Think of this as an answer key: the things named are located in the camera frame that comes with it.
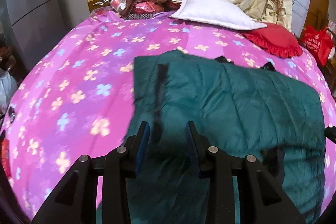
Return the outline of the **red box at bedside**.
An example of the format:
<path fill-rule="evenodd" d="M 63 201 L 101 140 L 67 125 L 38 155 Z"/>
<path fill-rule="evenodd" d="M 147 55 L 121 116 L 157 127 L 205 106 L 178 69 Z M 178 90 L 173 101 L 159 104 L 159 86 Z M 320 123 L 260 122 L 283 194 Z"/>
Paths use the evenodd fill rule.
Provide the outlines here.
<path fill-rule="evenodd" d="M 10 170 L 9 141 L 7 139 L 1 139 L 1 163 L 5 171 L 6 177 L 12 178 Z"/>

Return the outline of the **wooden shelf rack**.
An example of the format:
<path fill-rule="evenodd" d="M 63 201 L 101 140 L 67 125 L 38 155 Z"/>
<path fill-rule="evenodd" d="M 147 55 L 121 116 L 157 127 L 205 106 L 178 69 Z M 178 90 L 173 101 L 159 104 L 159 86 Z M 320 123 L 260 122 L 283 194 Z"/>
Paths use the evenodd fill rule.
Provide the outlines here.
<path fill-rule="evenodd" d="M 335 33 L 327 29 L 327 34 L 333 42 L 333 47 L 329 54 L 326 65 L 322 68 L 322 73 L 331 91 L 331 95 L 335 98 Z"/>

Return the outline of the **red shopping bag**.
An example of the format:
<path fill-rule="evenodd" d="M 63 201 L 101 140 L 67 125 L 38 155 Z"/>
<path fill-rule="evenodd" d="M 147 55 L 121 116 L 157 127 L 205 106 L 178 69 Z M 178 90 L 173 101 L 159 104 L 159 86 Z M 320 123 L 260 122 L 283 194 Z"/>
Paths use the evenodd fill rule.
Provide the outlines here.
<path fill-rule="evenodd" d="M 332 57 L 331 54 L 335 53 L 334 43 L 327 33 L 327 27 L 318 31 L 312 26 L 307 26 L 303 34 L 302 44 L 320 67 L 324 67 L 327 60 Z"/>

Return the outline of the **red ruffled cushion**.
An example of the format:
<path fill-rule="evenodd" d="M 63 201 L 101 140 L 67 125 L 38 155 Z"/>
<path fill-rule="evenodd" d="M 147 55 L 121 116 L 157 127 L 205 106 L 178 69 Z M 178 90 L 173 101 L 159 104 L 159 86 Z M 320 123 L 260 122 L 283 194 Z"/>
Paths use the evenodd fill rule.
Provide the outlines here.
<path fill-rule="evenodd" d="M 279 24 L 267 23 L 266 25 L 266 28 L 242 31 L 241 34 L 265 52 L 282 59 L 303 54 L 303 50 L 294 34 Z"/>

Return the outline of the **white plastic bag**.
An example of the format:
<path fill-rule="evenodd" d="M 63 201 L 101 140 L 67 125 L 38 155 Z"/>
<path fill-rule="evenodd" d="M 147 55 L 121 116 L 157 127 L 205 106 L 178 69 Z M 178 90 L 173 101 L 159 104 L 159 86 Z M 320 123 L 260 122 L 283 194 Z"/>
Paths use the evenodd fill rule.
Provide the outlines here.
<path fill-rule="evenodd" d="M 18 86 L 13 76 L 8 71 L 1 70 L 0 77 L 0 107 L 1 114 L 4 114 L 10 104 L 10 100 Z"/>

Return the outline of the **pink floral bed sheet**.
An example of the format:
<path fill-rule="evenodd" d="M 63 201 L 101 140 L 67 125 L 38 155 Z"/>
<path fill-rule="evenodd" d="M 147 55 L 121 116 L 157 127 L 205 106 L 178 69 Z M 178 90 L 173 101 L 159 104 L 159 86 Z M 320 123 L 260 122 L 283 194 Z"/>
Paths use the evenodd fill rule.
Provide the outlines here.
<path fill-rule="evenodd" d="M 37 214 L 77 158 L 106 155 L 125 141 L 134 114 L 134 60 L 170 51 L 298 80 L 318 93 L 325 127 L 335 125 L 335 100 L 309 52 L 281 59 L 237 30 L 165 14 L 123 20 L 109 11 L 66 34 L 11 99 L 15 120 L 6 117 L 2 126 L 9 140 L 9 184 L 28 218 Z M 335 145 L 328 140 L 324 164 L 321 212 L 335 192 Z"/>

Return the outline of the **grey wardrobe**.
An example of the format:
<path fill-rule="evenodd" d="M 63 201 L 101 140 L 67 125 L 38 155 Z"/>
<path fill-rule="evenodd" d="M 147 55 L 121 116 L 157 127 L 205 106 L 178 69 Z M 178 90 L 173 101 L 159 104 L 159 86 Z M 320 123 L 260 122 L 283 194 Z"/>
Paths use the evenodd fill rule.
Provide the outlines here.
<path fill-rule="evenodd" d="M 29 71 L 89 15 L 87 0 L 2 0 L 5 34 Z"/>

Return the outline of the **small black device on bed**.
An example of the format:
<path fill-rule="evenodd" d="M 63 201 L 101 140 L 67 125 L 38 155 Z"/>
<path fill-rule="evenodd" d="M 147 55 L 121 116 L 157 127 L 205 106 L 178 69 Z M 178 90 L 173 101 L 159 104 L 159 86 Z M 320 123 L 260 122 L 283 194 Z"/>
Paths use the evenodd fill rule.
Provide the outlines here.
<path fill-rule="evenodd" d="M 9 118 L 10 118 L 10 122 L 13 123 L 13 121 L 15 120 L 16 113 L 15 113 L 14 108 L 11 107 L 11 106 L 8 109 L 8 115 L 9 115 Z"/>

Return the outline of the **white pillow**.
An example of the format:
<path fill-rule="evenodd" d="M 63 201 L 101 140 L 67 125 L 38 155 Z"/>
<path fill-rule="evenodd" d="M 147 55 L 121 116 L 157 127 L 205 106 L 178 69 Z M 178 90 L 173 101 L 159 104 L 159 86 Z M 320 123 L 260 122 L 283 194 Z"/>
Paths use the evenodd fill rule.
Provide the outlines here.
<path fill-rule="evenodd" d="M 239 7 L 226 0 L 182 0 L 180 8 L 171 17 L 238 31 L 267 27 L 265 23 L 254 21 Z"/>

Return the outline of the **dark green puffer jacket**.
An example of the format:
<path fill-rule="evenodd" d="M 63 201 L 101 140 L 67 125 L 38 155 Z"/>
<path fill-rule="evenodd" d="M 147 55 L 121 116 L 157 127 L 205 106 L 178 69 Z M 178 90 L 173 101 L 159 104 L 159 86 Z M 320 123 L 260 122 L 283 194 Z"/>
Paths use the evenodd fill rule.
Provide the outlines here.
<path fill-rule="evenodd" d="M 170 51 L 134 60 L 134 114 L 150 125 L 138 178 L 127 182 L 132 223 L 203 223 L 209 184 L 187 152 L 185 127 L 228 155 L 255 155 L 307 223 L 324 196 L 325 122 L 318 93 L 281 73 Z"/>

